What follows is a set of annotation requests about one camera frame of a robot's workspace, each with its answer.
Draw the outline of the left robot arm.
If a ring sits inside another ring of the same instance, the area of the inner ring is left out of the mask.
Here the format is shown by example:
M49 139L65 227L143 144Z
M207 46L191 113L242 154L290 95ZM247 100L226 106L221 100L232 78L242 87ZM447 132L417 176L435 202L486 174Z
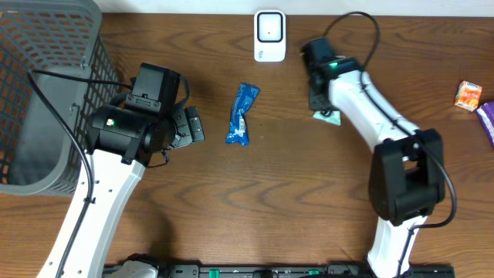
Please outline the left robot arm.
M101 277L127 201L154 154L205 139L198 110L178 100L185 76L142 63L129 92L91 113L76 191L40 277Z

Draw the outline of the orange Kleenex tissue pack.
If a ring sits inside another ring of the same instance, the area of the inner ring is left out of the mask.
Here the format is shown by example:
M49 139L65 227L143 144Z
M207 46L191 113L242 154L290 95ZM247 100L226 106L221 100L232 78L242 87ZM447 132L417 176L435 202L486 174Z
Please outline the orange Kleenex tissue pack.
M468 81L462 81L455 96L455 105L468 111L474 111L479 106L482 87Z

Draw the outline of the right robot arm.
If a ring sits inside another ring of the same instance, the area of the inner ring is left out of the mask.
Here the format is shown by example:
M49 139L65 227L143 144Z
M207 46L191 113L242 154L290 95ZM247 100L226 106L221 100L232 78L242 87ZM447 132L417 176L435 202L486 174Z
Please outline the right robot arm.
M368 195L377 230L360 277L451 277L450 267L413 266L418 230L445 198L443 144L421 130L379 93L353 57L337 56L327 39L302 49L309 75L310 109L344 114L372 153Z

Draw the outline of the blue snack wrapper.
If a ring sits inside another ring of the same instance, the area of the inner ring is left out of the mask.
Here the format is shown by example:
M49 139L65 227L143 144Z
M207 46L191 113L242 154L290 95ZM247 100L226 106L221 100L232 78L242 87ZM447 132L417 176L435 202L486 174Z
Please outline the blue snack wrapper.
M248 145L249 136L245 114L250 110L260 89L257 86L241 83L232 105L226 144Z

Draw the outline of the red purple snack bag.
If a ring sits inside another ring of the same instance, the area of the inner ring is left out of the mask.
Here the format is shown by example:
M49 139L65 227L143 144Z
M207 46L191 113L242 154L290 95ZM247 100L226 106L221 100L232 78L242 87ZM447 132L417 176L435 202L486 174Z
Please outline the red purple snack bag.
M490 101L484 103L475 111L492 146L494 146L493 109L494 102Z

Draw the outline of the teal white snack packet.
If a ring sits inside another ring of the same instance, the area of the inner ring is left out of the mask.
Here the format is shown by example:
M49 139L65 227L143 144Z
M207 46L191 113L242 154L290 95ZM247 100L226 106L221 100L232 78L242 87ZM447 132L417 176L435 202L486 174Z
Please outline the teal white snack packet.
M314 119L324 121L328 124L336 126L341 125L340 111L317 111L313 115Z

